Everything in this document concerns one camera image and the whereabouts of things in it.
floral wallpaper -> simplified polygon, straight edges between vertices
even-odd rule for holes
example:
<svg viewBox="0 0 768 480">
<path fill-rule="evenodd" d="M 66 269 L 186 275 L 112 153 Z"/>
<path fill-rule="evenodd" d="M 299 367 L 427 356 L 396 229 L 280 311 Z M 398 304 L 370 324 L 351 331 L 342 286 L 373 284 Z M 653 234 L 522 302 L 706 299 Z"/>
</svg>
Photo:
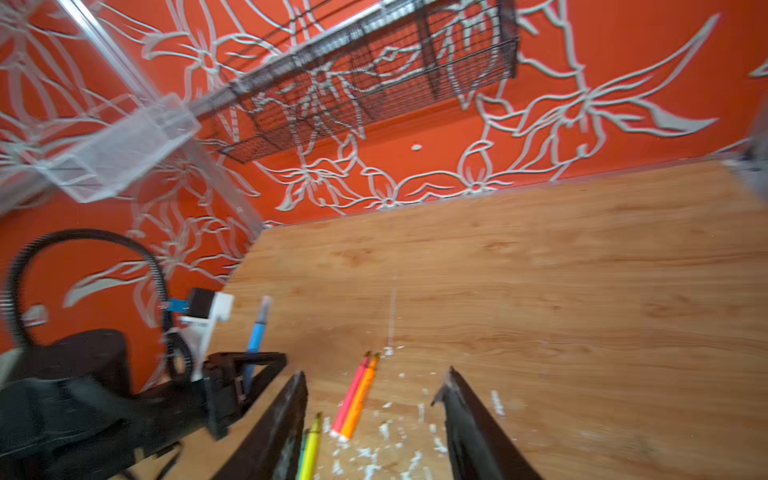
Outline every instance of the floral wallpaper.
<svg viewBox="0 0 768 480">
<path fill-rule="evenodd" d="M 374 2 L 85 3 L 162 93 L 194 101 Z M 521 49 L 515 79 L 394 121 L 351 124 L 342 134 L 296 142 L 294 149 L 246 164 L 220 152 L 253 134 L 239 105 L 205 120 L 200 142 L 271 227 L 663 164 L 745 141 L 768 91 L 767 3 L 516 3 Z M 438 3 L 447 18 L 432 33 L 438 55 L 461 52 L 467 38 L 498 28 L 488 16 L 493 5 Z M 4 179 L 36 159 L 130 113 L 138 100 L 111 78 L 53 1 L 7 2 L 0 5 L 0 22 L 2 188 Z M 372 63 L 387 62 L 417 68 L 420 52 L 380 45 Z M 297 95 L 308 108 L 322 109 L 317 92 L 348 74 L 333 61 L 321 68 L 311 88 Z M 349 91 L 337 94 L 355 101 Z M 0 260 L 54 227 L 108 228 L 151 246 L 177 296 L 193 285 L 223 285 L 256 236 L 181 156 L 113 199 L 80 206 L 76 218 L 74 204 L 60 193 L 25 207 L 0 220 Z M 62 266 L 63 260 L 41 266 L 40 275 L 56 282 L 30 282 L 28 320 L 39 324 L 34 328 L 41 338 L 54 339 L 85 324 L 46 319 L 82 318 L 88 309 L 103 319 L 114 316 L 111 303 L 125 302 L 130 308 L 123 310 L 135 311 L 131 322 L 138 325 L 130 334 L 141 346 L 135 379 L 142 383 L 160 352 L 150 334 L 151 285 L 136 259 L 105 249 L 74 266 Z M 61 286 L 53 291 L 54 283 Z M 142 343 L 145 337 L 153 343 Z"/>
</svg>

blue marker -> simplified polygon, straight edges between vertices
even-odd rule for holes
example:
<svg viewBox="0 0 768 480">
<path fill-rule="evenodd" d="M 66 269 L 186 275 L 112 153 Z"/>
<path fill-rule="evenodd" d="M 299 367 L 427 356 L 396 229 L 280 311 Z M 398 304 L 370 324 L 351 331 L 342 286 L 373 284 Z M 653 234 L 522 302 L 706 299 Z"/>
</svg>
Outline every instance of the blue marker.
<svg viewBox="0 0 768 480">
<path fill-rule="evenodd" d="M 259 318 L 256 320 L 256 324 L 253 325 L 253 331 L 250 333 L 250 340 L 248 341 L 248 353 L 258 353 L 261 348 L 261 339 L 264 337 L 264 330 L 266 329 L 266 316 L 270 312 L 270 306 L 272 305 L 272 297 L 265 295 L 261 297 L 261 308 L 259 308 Z M 253 378 L 253 365 L 245 367 L 243 372 L 243 388 L 247 394 L 250 390 L 250 382 Z"/>
</svg>

clear plastic container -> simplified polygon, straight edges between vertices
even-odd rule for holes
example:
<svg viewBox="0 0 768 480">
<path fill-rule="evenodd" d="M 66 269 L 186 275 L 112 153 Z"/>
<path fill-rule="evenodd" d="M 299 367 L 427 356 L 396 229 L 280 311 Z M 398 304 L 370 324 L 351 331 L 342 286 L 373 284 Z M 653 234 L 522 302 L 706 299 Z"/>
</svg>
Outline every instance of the clear plastic container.
<svg viewBox="0 0 768 480">
<path fill-rule="evenodd" d="M 171 94 L 35 168 L 87 204 L 120 193 L 199 130 L 197 119 Z"/>
</svg>

yellow marker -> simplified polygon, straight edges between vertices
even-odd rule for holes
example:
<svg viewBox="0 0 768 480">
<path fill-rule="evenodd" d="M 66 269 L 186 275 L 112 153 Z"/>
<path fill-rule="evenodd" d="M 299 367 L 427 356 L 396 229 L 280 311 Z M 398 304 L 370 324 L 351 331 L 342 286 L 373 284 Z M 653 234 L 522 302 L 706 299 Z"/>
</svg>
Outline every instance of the yellow marker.
<svg viewBox="0 0 768 480">
<path fill-rule="evenodd" d="M 360 419 L 362 413 L 362 406 L 366 403 L 368 398 L 368 391 L 371 389 L 371 383 L 373 383 L 373 377 L 376 376 L 376 365 L 379 364 L 379 354 L 373 357 L 371 363 L 366 369 L 365 375 L 362 376 L 360 381 L 360 387 L 357 389 L 355 399 L 352 401 L 352 405 L 349 407 L 349 413 L 346 415 L 344 426 L 341 429 L 341 438 L 349 440 L 352 438 L 352 434 L 357 427 L 357 421 Z"/>
<path fill-rule="evenodd" d="M 322 413 L 317 414 L 310 432 L 306 434 L 304 457 L 301 465 L 299 465 L 299 480 L 312 480 L 312 475 L 315 472 L 317 451 L 320 447 L 320 416 L 322 416 Z"/>
</svg>

metal mesh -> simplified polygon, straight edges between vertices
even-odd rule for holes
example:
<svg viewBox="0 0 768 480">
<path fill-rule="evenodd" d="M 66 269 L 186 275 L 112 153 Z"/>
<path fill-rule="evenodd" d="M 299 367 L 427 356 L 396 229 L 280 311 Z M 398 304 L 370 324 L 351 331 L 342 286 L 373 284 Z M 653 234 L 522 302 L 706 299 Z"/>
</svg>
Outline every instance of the metal mesh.
<svg viewBox="0 0 768 480">
<path fill-rule="evenodd" d="M 362 137 L 372 122 L 515 76 L 514 0 L 416 0 L 397 8 L 409 10 L 393 12 L 398 20 L 388 25 L 361 18 L 345 27 L 346 41 L 332 53 L 317 55 L 309 45 L 293 54 L 289 74 L 237 92 L 253 135 L 221 151 L 245 163 L 349 131 Z"/>
</svg>

